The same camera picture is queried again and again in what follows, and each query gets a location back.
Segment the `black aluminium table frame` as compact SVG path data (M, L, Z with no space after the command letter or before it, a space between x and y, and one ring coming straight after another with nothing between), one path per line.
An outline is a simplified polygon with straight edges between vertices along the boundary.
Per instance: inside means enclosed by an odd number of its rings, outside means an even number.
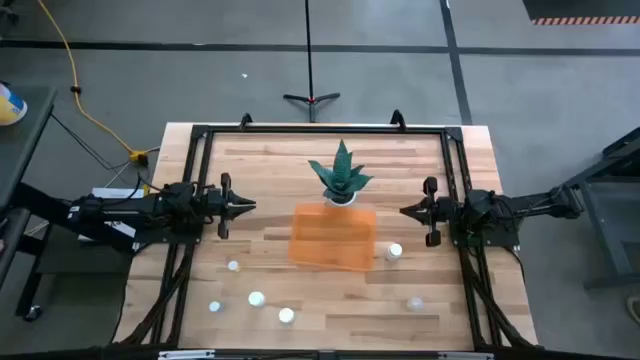
M193 348L469 350L473 346L460 257L449 240L425 244L426 230L400 209L418 202L423 180L434 176L441 194L466 187L502 188L489 131L461 128L466 164L444 156L451 132L419 126L402 133L389 125L303 124L218 131L207 175L229 173L233 189L256 208L230 225L228 239L208 227L195 249L178 343ZM343 140L357 165L373 176L355 205L376 213L373 268L350 272L299 266L288 260L295 207L321 203L323 187L309 160L330 165ZM396 261L385 258L392 243L403 247ZM231 272L229 261L241 270ZM260 291L256 308L248 295ZM420 297L421 312L406 301ZM209 304L223 304L210 312ZM292 324L281 308L296 313Z

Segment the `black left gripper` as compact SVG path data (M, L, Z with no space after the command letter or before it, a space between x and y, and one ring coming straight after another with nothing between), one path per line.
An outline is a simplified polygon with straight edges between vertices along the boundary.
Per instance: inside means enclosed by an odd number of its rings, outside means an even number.
M256 208L256 202L251 199L244 198L237 194L232 195L231 176L229 173L221 174L221 185L219 187L210 187L207 190L206 201L207 208L211 217L217 217L219 222L217 225L217 235L221 239L229 237L228 222L230 221L230 205L238 205L233 207L233 217L237 218Z

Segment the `black tripod stand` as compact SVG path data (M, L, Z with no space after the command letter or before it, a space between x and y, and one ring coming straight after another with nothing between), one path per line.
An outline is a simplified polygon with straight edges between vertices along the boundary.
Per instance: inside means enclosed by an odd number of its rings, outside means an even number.
M307 73L308 73L308 95L298 96L293 94L284 94L283 99L289 102L297 101L305 104L308 109L308 121L310 123L316 123L318 105L324 101L338 99L341 96L341 94L339 92L334 92L334 93L329 93L321 96L315 96L309 0L304 0L304 12L305 12L305 37L306 37Z

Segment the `white cardboard box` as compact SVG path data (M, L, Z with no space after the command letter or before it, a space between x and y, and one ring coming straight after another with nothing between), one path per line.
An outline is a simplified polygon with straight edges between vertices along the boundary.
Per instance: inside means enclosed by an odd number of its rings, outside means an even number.
M96 197L107 198L107 199L124 199L128 195L132 194L132 199L142 198L145 193L143 189L133 190L127 188L93 188L92 194ZM134 238L136 230L129 225L126 225L122 222L106 222L106 225L114 228L115 230L126 234L130 238Z

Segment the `white plant pot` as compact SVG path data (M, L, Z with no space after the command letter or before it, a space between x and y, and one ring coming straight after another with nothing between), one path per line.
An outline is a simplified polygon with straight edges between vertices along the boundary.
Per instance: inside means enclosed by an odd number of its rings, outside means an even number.
M349 207L355 203L357 195L358 193L354 192L348 198L341 198L341 199L327 198L325 203L327 206L330 206L330 207L338 207L338 208Z

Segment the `dark grey side table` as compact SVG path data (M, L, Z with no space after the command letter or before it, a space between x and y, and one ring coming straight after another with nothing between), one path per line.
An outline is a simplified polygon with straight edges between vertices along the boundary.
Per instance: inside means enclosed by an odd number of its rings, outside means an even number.
M34 297L41 280L37 267L45 242L24 230L31 216L43 215L41 207L48 196L25 183L23 177L53 109L56 90L46 86L14 86L12 90L28 108L21 120L0 127L0 289L15 254L32 255L34 263L15 309L16 316L31 322L42 315Z

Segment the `green spiky succulent plant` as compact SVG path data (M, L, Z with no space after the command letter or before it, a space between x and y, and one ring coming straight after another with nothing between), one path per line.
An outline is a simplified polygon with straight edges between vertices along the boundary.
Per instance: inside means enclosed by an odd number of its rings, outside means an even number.
M311 169L325 186L323 196L335 204L346 204L353 200L373 176L362 174L364 165L353 167L353 153L343 140L340 140L334 156L332 168L324 167L316 160L309 160Z

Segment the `dark metal stand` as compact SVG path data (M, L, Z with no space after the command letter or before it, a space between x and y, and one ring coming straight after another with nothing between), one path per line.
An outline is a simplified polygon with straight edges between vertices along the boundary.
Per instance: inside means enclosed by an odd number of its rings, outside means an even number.
M640 127L606 146L567 184L578 190L610 264L587 290L640 284Z

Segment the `translucent orange plastic basket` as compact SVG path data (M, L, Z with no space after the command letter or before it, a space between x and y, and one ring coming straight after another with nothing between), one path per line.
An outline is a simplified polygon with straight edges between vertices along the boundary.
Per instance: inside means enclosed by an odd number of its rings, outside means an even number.
M376 213L370 209L298 204L288 260L296 265L366 272L374 265L376 235Z

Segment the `yellow blue white container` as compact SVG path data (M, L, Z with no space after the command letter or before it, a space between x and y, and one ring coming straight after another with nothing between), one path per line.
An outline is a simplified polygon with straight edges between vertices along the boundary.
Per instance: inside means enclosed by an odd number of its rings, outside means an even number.
M0 82L0 126L19 122L27 111L27 103L16 92Z

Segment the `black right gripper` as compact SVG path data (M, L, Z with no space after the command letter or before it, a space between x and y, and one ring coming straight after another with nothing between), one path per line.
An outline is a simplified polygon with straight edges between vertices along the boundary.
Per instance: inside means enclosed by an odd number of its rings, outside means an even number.
M423 192L426 195L424 206L423 201L420 200L416 204L408 205L400 209L402 215L414 219L419 223L423 223L424 216L418 211L421 211L425 207L427 225L430 228L429 233L425 237L427 246L439 246L441 244L441 232L437 229L437 223L447 222L452 213L452 198L450 196L436 197L437 190L437 179L435 177L427 177L423 183Z

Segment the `silver metal bracket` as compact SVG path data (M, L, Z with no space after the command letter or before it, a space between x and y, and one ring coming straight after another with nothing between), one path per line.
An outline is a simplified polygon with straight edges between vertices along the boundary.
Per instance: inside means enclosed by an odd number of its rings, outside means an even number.
M208 360L215 357L215 350L174 350L160 352L157 360Z
M439 352L438 360L495 360L492 353L447 351Z

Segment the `black mat striped edge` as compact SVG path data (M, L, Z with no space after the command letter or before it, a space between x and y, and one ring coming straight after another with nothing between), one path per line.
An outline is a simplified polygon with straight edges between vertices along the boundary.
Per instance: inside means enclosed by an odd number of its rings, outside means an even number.
M535 26L640 25L640 0L522 0Z

